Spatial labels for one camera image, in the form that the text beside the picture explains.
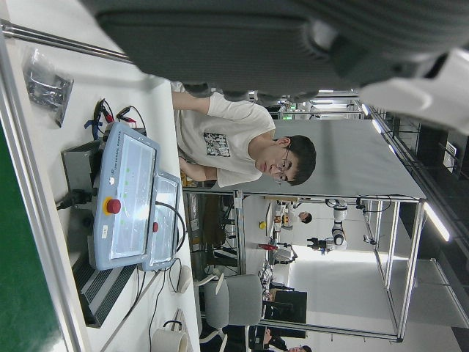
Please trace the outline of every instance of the black hair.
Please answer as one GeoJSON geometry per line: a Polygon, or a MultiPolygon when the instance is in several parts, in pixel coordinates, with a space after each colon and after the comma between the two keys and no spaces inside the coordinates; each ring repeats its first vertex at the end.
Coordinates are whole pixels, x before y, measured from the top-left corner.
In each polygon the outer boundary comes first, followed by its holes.
{"type": "Polygon", "coordinates": [[[305,219],[302,220],[301,222],[303,222],[304,224],[309,224],[312,219],[313,219],[313,216],[310,213],[308,213],[308,215],[305,217],[305,219]]]}
{"type": "Polygon", "coordinates": [[[288,138],[290,152],[295,154],[298,164],[295,178],[287,182],[296,186],[307,181],[316,168],[316,148],[308,137],[297,135],[288,138]]]}

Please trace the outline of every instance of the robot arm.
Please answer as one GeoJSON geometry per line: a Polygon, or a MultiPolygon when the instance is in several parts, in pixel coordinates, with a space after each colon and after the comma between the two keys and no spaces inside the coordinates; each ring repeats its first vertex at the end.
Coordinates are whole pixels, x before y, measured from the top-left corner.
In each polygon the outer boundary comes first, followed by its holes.
{"type": "Polygon", "coordinates": [[[344,228],[342,221],[347,217],[347,203],[342,199],[327,199],[326,205],[333,208],[334,225],[332,226],[332,237],[320,240],[316,237],[309,238],[307,241],[312,242],[308,247],[315,251],[321,251],[326,254],[330,251],[344,251],[347,248],[345,240],[344,228]]]}

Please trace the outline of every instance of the plastic bag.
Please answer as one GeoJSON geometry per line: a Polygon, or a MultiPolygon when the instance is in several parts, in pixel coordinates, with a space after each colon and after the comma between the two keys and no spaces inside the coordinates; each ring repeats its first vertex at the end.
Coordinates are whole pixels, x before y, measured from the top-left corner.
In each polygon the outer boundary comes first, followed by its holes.
{"type": "Polygon", "coordinates": [[[23,75],[29,99],[49,110],[57,125],[61,127],[73,79],[63,73],[58,74],[55,67],[37,49],[27,56],[23,75]]]}

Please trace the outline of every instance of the metal rail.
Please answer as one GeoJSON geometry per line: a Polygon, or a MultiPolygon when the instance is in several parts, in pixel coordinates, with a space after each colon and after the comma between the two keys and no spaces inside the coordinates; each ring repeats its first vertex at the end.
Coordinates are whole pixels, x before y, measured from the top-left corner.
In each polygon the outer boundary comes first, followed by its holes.
{"type": "Polygon", "coordinates": [[[61,225],[57,215],[52,216],[55,207],[48,207],[3,35],[0,35],[0,96],[1,125],[64,343],[68,351],[86,351],[86,339],[79,324],[83,318],[78,317],[81,312],[70,306],[70,297],[76,296],[76,290],[67,284],[59,245],[51,236],[61,225]]]}
{"type": "Polygon", "coordinates": [[[234,209],[236,210],[237,232],[237,268],[241,275],[246,274],[246,249],[244,236],[243,191],[233,192],[234,209]]]}
{"type": "MultiPolygon", "coordinates": [[[[214,189],[214,188],[208,188],[208,187],[183,187],[182,191],[184,192],[192,192],[192,193],[197,193],[197,194],[223,194],[223,195],[230,195],[233,193],[233,190],[222,190],[222,189],[214,189]]],[[[257,196],[263,196],[263,197],[269,197],[269,196],[278,196],[278,197],[298,197],[301,198],[300,202],[317,202],[317,200],[322,200],[324,202],[324,199],[343,199],[347,202],[350,203],[355,203],[357,198],[360,198],[362,200],[390,200],[388,195],[375,195],[375,196],[359,196],[359,195],[340,195],[340,194],[293,194],[293,193],[279,193],[279,192],[272,192],[272,193],[266,193],[266,192],[255,192],[255,191],[243,191],[243,194],[245,196],[251,196],[251,195],[257,195],[257,196]]],[[[392,196],[391,200],[397,201],[397,202],[406,202],[406,203],[418,203],[420,200],[414,197],[410,196],[392,196]]]]}
{"type": "Polygon", "coordinates": [[[1,30],[6,38],[25,40],[26,42],[52,46],[65,50],[75,51],[91,56],[101,57],[127,64],[133,64],[127,55],[118,51],[112,51],[99,46],[90,45],[76,40],[59,37],[53,34],[40,32],[23,26],[18,26],[4,19],[0,19],[1,30]]]}
{"type": "Polygon", "coordinates": [[[399,223],[399,209],[401,208],[401,203],[394,203],[394,215],[393,215],[393,226],[391,228],[391,239],[389,244],[388,252],[388,264],[386,266],[386,275],[384,286],[386,290],[389,290],[391,286],[391,272],[393,270],[393,260],[394,260],[394,249],[396,248],[396,235],[397,235],[397,226],[399,223]]]}
{"type": "Polygon", "coordinates": [[[399,327],[397,330],[397,337],[399,340],[404,338],[405,326],[407,323],[407,314],[409,313],[410,296],[413,290],[413,281],[416,275],[416,263],[418,245],[420,244],[420,235],[422,232],[422,224],[424,223],[424,203],[420,202],[417,205],[416,217],[414,219],[412,231],[412,246],[410,249],[410,257],[407,261],[407,280],[404,292],[404,304],[402,305],[401,317],[399,327]]]}
{"type": "Polygon", "coordinates": [[[305,324],[305,323],[292,323],[292,322],[287,322],[287,321],[270,320],[270,319],[262,319],[260,323],[258,323],[257,325],[278,327],[278,328],[283,328],[283,329],[300,330],[300,331],[324,332],[327,334],[373,337],[376,339],[385,339],[385,340],[393,340],[393,341],[397,340],[396,335],[385,333],[385,332],[379,332],[379,331],[344,329],[344,328],[336,328],[334,326],[321,326],[321,325],[312,325],[312,324],[305,324]]]}

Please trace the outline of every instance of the man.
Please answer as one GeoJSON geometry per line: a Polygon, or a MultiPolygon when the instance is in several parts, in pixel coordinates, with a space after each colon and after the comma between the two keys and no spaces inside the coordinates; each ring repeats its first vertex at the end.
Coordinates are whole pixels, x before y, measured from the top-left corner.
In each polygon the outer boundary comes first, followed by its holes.
{"type": "Polygon", "coordinates": [[[290,224],[294,224],[295,222],[298,222],[298,220],[300,222],[303,222],[304,224],[309,224],[312,219],[313,219],[313,216],[307,211],[302,211],[300,213],[297,213],[295,211],[289,212],[290,224]]]}
{"type": "Polygon", "coordinates": [[[217,180],[220,187],[257,180],[299,185],[316,166],[316,150],[305,136],[273,139],[267,110],[248,101],[231,102],[213,93],[195,98],[173,92],[177,144],[195,162],[180,158],[180,168],[195,181],[217,180]]]}
{"type": "Polygon", "coordinates": [[[288,351],[288,352],[312,352],[312,349],[309,346],[298,346],[298,347],[292,347],[292,348],[287,348],[287,345],[285,345],[285,341],[278,336],[272,336],[270,335],[270,329],[265,329],[265,334],[264,334],[264,352],[270,352],[269,350],[269,345],[281,350],[281,351],[288,351]]]}

